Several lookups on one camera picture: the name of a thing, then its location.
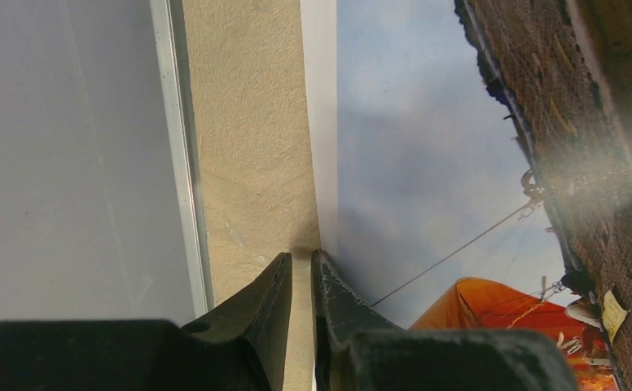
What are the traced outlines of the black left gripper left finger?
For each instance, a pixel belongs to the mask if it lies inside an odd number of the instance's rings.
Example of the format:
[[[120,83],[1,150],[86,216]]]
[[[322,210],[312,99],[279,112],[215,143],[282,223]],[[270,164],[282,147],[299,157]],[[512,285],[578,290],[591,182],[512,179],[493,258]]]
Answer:
[[[163,319],[0,322],[0,390],[280,390],[292,257],[184,326]]]

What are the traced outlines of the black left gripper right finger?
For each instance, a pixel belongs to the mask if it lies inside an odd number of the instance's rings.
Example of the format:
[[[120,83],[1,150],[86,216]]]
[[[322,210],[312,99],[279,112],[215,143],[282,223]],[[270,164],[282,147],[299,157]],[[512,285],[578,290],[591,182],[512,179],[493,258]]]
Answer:
[[[577,390],[555,343],[528,330],[411,331],[379,314],[311,255],[317,390]]]

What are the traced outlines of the hot air balloon photo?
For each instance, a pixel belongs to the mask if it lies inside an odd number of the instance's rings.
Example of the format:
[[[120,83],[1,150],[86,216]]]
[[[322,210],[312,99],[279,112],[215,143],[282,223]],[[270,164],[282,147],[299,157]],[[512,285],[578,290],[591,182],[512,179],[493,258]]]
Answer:
[[[588,274],[632,390],[632,1],[303,1],[318,222],[401,326],[461,277]]]

